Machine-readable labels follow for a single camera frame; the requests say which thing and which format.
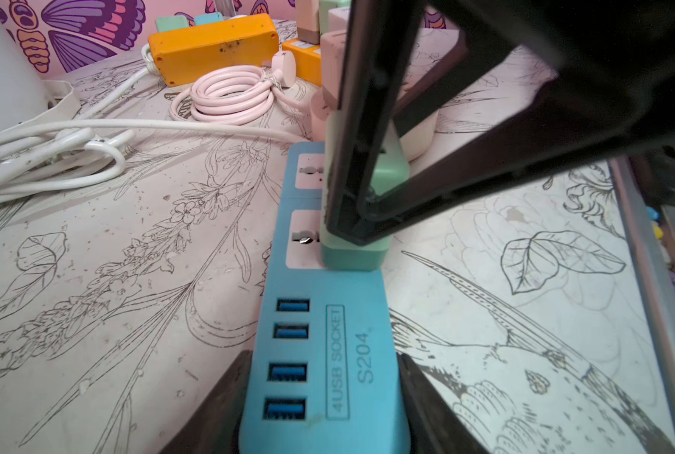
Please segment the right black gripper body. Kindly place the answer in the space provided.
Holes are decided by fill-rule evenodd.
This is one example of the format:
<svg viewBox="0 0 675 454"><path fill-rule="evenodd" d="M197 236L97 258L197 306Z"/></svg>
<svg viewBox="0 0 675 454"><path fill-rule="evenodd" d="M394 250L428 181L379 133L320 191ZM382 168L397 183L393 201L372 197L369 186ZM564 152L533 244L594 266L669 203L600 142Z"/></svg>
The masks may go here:
<svg viewBox="0 0 675 454"><path fill-rule="evenodd" d="M675 138L675 1L439 1L477 79L515 47L555 71L529 107L448 157L577 165Z"/></svg>

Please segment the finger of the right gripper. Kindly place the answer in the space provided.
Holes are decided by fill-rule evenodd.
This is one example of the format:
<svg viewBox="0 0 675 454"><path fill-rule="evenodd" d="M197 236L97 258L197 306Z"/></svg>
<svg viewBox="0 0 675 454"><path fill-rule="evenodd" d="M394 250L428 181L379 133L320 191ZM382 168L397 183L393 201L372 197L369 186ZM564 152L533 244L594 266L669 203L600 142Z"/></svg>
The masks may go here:
<svg viewBox="0 0 675 454"><path fill-rule="evenodd" d="M609 155L633 122L633 98L602 87L547 84L533 102L372 204L361 238L383 238L450 207Z"/></svg>
<svg viewBox="0 0 675 454"><path fill-rule="evenodd" d="M385 196L371 193L373 171L424 14L423 1L356 1L341 79L343 123L328 177L330 233L367 245L426 215L428 183L410 179Z"/></svg>

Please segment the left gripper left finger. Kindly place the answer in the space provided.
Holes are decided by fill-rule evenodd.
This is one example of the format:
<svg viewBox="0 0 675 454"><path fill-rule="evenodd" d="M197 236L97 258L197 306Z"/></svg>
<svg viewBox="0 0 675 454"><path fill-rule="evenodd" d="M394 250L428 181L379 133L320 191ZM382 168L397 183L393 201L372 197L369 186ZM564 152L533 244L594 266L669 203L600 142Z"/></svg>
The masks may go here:
<svg viewBox="0 0 675 454"><path fill-rule="evenodd" d="M240 352L184 427L161 454L237 454L238 435L252 367L252 351Z"/></svg>

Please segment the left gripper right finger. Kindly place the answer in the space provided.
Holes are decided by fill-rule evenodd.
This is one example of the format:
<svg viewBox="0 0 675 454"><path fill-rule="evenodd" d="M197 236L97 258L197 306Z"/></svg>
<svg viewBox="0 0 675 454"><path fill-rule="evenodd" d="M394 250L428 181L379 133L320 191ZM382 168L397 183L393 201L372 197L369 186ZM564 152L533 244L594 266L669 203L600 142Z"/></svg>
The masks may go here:
<svg viewBox="0 0 675 454"><path fill-rule="evenodd" d="M471 434L443 397L436 391L418 364L407 354L397 354L411 454L487 454L488 450Z"/></svg>

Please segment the pink USB charger plug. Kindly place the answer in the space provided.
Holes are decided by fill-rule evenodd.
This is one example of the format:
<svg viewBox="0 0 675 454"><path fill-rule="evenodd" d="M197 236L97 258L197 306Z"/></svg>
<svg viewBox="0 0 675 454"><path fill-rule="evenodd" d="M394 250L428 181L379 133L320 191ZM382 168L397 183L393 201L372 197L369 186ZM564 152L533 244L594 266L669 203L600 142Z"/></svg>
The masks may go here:
<svg viewBox="0 0 675 454"><path fill-rule="evenodd" d="M328 32L320 38L320 71L322 71L322 91L327 105L339 109L341 99L341 79L345 58L347 30Z"/></svg>

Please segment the small yellow power strip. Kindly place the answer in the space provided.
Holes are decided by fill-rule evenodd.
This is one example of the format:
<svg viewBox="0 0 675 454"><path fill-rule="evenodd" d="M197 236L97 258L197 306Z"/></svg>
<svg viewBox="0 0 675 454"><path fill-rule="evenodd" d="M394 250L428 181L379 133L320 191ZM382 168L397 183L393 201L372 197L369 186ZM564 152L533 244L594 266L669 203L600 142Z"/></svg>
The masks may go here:
<svg viewBox="0 0 675 454"><path fill-rule="evenodd" d="M294 39L282 43L282 49L295 57L299 79L316 86L322 85L322 51L319 45Z"/></svg>

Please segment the blue power strip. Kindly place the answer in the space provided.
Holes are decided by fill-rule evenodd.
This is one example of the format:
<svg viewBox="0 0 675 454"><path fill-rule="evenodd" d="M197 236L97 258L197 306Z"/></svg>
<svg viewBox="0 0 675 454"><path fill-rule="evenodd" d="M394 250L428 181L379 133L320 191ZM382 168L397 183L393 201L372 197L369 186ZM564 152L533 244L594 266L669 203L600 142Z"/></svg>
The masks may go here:
<svg viewBox="0 0 675 454"><path fill-rule="evenodd" d="M324 145L288 151L238 431L243 453L408 453L382 274L320 260Z"/></svg>

